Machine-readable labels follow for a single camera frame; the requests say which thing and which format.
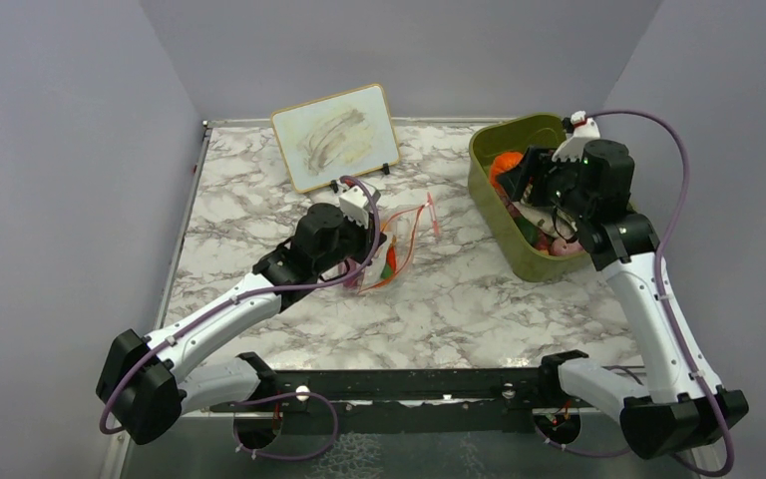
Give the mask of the orange toy pumpkin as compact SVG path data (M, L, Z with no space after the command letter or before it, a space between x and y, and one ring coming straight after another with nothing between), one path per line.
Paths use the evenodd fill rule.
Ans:
M488 178L501 198L515 199L517 197L523 160L524 154L521 152L504 152L493 159Z

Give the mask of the red toy chili pepper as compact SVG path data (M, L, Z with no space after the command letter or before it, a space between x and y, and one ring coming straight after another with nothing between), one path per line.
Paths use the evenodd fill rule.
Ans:
M396 254L396 247L393 244L390 244L386 251L386 263L392 262L397 265L397 254Z

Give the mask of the magenta toy beet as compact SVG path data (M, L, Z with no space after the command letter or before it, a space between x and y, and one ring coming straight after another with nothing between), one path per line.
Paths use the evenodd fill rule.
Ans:
M354 291L360 290L363 287L364 276L365 273L363 271L359 271L350 280L344 282L344 287Z

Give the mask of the green toy cucumber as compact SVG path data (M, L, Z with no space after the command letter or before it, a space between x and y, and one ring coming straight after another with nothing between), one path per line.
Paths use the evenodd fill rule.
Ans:
M383 280L389 279L397 272L397 265L392 262L387 262L384 266L380 278Z

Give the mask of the clear zip bag orange zipper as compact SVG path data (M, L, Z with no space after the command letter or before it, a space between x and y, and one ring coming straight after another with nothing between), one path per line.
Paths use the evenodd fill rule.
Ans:
M420 205L390 212L381 232L386 239L372 262L355 282L357 294L370 293L397 284L409 271L420 245L441 236L435 202L430 194Z

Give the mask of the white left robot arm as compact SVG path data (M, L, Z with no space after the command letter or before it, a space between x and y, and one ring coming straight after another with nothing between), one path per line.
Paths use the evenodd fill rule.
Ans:
M314 204L288 239L218 298L171 325L145 334L119 333L95 389L103 403L100 432L125 432L144 445L196 409L235 398L253 410L268 405L274 385L246 358L202 376L196 370L251 327L318 289L356 277L372 263L384 238L374 200L340 197L336 205Z

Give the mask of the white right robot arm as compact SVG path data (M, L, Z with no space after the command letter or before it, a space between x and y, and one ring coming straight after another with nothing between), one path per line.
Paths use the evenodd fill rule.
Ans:
M543 362L538 398L559 406L572 396L615 420L629 449L643 459L727 441L749 411L740 390L727 389L693 339L667 280L658 235L630 205L635 169L627 146L589 140L562 160L528 148L496 175L513 202L572 218L575 236L618 299L641 352L646 383L606 370L579 352Z

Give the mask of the olive green plastic bin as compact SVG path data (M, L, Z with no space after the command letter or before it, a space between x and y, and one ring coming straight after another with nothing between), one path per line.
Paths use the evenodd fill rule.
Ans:
M628 147L616 141L588 142L582 156L588 158L579 178L583 195L581 212L564 213L576 228L584 253L552 256L539 242L545 234L526 220L509 198L501 198L488 175L495 156L524 153L528 147L555 150L567 135L562 120L553 114L535 114L478 131L471 139L468 191L488 225L513 273L531 282L552 280L592 262L602 270L615 261L649 252L655 245L648 237L649 224L629 202L635 163Z

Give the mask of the silver toy fish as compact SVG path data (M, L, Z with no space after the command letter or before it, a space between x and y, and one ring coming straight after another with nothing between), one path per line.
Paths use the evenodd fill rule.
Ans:
M517 211L531 224L547 236L554 239L575 240L575 222L552 207L533 207L521 202L513 202Z

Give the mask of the pink toy onion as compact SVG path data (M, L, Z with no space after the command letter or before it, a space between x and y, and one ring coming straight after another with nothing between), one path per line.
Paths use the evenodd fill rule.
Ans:
M556 238L550 245L549 253L552 256L568 256L584 253L584 249L577 240L568 241L562 238Z

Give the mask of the red white pen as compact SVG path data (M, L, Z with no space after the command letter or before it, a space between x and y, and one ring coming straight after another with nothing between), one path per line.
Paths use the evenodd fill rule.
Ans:
M435 202L430 193L427 193L427 209L430 216L431 226L434 236L438 238L441 235L441 229L438 222L438 216L436 212Z

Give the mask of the yellow framed whiteboard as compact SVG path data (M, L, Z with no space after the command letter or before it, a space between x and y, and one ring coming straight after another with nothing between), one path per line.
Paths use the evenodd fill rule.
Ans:
M379 84L274 112L274 137L293 188L327 187L400 162L402 155L385 90Z

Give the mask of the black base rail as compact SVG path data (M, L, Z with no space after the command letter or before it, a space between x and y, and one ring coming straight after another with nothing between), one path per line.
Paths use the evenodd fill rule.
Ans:
M277 370L252 397L229 403L254 433L543 433L559 444L580 436L579 399L540 390L537 369Z

